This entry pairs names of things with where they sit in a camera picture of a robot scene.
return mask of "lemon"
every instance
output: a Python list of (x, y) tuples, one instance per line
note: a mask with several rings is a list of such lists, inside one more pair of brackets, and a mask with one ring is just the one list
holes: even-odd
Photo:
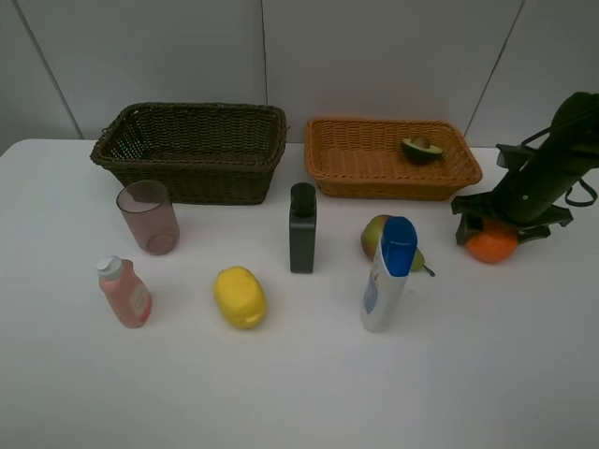
[(244, 267), (231, 267), (218, 273), (214, 299), (225, 319), (237, 329), (256, 327), (267, 310), (260, 283)]

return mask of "pink plastic cup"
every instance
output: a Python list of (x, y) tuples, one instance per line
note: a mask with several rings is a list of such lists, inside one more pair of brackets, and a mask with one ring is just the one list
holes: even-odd
[(131, 234), (146, 253), (170, 253), (179, 241), (177, 217), (167, 187), (159, 181), (138, 181), (116, 197)]

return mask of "avocado half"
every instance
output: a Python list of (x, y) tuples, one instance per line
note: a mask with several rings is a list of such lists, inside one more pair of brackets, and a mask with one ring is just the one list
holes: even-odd
[(443, 149), (431, 145), (427, 138), (405, 138), (402, 150), (405, 157), (415, 164), (427, 164), (443, 155)]

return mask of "bottle cap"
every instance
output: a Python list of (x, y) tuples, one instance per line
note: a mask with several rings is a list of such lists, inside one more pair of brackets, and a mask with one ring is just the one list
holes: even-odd
[(381, 236), (381, 256), (389, 274), (403, 277), (410, 273), (418, 237), (414, 225), (405, 217), (391, 217)]
[(308, 182), (291, 187), (291, 210), (297, 215), (311, 215), (316, 206), (316, 189)]
[(102, 257), (97, 265), (97, 275), (107, 281), (114, 281), (119, 279), (123, 274), (123, 261), (116, 255), (109, 255)]

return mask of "basket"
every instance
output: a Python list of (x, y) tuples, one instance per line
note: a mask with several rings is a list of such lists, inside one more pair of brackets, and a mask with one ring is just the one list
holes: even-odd
[[(417, 136), (443, 148), (442, 158), (410, 163), (402, 139)], [(306, 128), (305, 164), (323, 194), (348, 198), (444, 200), (482, 179), (460, 132), (438, 121), (314, 119)]]
[(110, 124), (91, 158), (123, 186), (163, 182), (173, 202), (259, 204), (285, 136), (285, 113), (274, 107), (140, 103)]

